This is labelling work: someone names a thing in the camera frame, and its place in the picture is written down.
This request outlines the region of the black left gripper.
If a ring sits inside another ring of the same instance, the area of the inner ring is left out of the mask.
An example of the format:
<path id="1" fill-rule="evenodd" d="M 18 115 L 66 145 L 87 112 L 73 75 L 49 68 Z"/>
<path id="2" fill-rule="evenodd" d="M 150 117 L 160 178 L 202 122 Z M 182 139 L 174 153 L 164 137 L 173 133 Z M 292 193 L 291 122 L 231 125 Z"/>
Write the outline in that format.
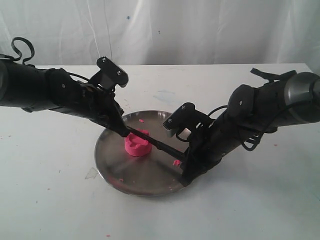
<path id="1" fill-rule="evenodd" d="M 110 129 L 121 137 L 130 130 L 122 120 L 122 110 L 112 91 L 88 83 L 73 82 L 69 85 L 69 114 L 86 118 Z"/>

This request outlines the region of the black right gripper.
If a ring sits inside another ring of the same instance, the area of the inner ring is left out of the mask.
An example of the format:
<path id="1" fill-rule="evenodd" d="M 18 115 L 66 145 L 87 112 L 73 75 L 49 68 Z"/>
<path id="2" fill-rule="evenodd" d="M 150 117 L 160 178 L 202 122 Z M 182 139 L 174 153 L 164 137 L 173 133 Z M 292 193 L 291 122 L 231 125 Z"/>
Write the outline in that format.
<path id="1" fill-rule="evenodd" d="M 180 161 L 180 183 L 187 187 L 250 138 L 250 129 L 237 124 L 224 111 L 209 128 L 194 136 Z"/>

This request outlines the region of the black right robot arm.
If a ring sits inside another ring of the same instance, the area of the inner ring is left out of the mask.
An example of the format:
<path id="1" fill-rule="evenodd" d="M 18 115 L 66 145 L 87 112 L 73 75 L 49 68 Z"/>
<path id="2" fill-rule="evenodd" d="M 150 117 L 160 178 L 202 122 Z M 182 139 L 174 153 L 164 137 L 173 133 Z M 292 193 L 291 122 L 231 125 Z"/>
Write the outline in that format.
<path id="1" fill-rule="evenodd" d="M 252 152 L 264 134 L 279 127 L 319 121 L 320 77 L 315 73 L 290 71 L 260 87 L 242 84 L 216 119 L 206 115 L 193 132 L 179 182 L 188 186 L 238 146 Z"/>

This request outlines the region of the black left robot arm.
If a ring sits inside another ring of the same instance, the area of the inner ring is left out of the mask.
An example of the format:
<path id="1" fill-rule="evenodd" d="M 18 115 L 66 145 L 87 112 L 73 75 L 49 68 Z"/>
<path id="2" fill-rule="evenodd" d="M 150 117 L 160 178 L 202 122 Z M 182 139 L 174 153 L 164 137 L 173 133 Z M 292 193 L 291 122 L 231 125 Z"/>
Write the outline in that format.
<path id="1" fill-rule="evenodd" d="M 53 111 L 88 119 L 121 137 L 129 134 L 115 101 L 115 87 L 124 88 L 129 77 L 106 57 L 96 61 L 98 72 L 86 83 L 71 78 L 63 68 L 38 69 L 0 61 L 0 105 L 28 113 Z"/>

